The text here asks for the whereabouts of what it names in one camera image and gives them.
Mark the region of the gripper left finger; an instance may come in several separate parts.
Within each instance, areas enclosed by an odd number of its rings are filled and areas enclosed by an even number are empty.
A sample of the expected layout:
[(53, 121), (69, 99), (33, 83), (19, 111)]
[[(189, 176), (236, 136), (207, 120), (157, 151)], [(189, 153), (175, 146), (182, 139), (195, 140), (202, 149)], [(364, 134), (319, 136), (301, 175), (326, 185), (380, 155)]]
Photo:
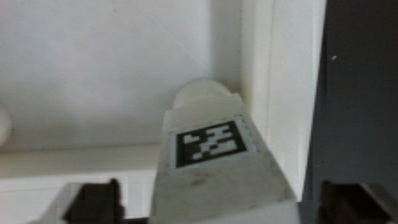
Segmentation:
[(120, 184), (115, 179), (65, 184), (40, 224), (124, 224)]

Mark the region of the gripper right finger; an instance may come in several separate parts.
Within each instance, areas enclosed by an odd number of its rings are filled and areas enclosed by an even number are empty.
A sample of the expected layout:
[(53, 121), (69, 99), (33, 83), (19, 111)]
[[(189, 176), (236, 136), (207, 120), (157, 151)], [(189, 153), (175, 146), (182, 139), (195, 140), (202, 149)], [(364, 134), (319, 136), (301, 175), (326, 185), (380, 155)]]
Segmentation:
[(398, 224), (398, 199), (380, 185), (321, 183), (317, 224)]

